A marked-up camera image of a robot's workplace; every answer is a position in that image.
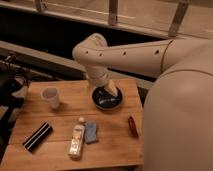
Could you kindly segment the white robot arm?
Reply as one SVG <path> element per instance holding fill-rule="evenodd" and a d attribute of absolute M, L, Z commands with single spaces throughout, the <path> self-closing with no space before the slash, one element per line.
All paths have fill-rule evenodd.
<path fill-rule="evenodd" d="M 109 47 L 95 33 L 72 56 L 98 86 L 108 68 L 156 79 L 143 111 L 144 171 L 213 171 L 213 40 Z"/>

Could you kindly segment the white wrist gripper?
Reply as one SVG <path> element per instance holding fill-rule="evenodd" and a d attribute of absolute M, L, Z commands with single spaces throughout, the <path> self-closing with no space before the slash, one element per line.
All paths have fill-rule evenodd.
<path fill-rule="evenodd" d="M 108 69 L 105 67 L 98 66 L 86 66 L 87 79 L 88 81 L 96 86 L 103 87 L 104 89 L 114 97 L 118 96 L 118 90 L 115 83 L 108 78 Z"/>

